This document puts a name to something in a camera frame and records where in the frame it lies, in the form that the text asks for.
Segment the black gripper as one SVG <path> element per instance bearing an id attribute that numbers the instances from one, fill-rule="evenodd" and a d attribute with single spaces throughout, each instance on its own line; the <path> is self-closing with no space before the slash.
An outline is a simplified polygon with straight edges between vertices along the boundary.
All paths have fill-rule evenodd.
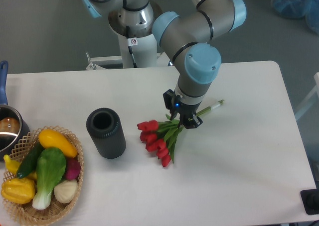
<path id="1" fill-rule="evenodd" d="M 185 94 L 180 88 L 175 88 L 172 98 L 172 109 L 170 110 L 170 120 L 179 114 L 179 125 L 186 129 L 198 128 L 202 119 L 196 115 L 196 111 L 203 100 L 203 96 L 191 97 Z"/>

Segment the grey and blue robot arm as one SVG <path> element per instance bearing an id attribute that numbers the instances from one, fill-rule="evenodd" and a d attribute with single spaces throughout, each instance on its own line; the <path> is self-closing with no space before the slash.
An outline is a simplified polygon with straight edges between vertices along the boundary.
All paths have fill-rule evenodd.
<path id="1" fill-rule="evenodd" d="M 163 95 L 165 107 L 184 127 L 200 126 L 197 109 L 221 65 L 220 53 L 209 42 L 244 23 L 244 2 L 192 0 L 196 12 L 185 18 L 173 11 L 156 11 L 150 0 L 83 2 L 94 18 L 108 18 L 118 36 L 124 68 L 153 67 L 157 48 L 163 49 L 179 72 L 175 89 Z"/>

